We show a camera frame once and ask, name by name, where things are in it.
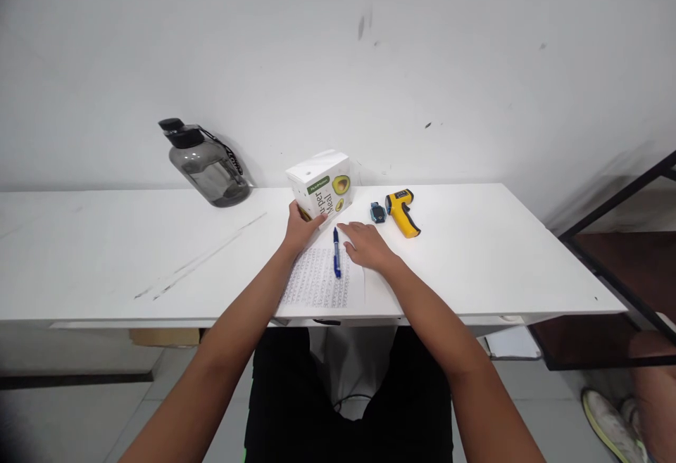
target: shoe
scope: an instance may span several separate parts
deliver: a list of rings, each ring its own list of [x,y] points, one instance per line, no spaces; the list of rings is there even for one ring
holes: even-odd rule
[[[593,389],[582,391],[582,406],[591,429],[622,463],[650,462],[634,429],[600,393]]]
[[[639,419],[639,409],[636,405],[636,399],[633,396],[625,399],[620,405],[620,415],[629,424],[641,441],[641,421]]]

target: black bottle lid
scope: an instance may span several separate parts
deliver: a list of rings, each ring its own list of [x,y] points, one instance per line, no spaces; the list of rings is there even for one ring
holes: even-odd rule
[[[180,118],[166,118],[158,122],[164,135],[176,148],[192,148],[204,142],[199,129],[188,129]]]

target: green label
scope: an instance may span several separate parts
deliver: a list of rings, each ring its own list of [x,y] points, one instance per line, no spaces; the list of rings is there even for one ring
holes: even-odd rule
[[[311,194],[314,191],[321,189],[328,182],[329,182],[329,177],[323,177],[319,182],[314,183],[314,184],[312,184],[308,187],[308,194]]]

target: water bottle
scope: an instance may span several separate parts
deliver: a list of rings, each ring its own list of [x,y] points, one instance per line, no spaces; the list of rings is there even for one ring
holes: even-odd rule
[[[173,145],[169,160],[210,204],[226,208],[246,199],[251,187],[226,145],[202,127],[186,126],[178,118],[161,120],[159,125]]]

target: white box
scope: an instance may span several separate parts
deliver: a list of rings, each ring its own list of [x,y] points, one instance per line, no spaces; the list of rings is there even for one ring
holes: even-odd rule
[[[286,173],[306,220],[326,213],[328,222],[352,204],[350,157],[344,153],[323,151]]]

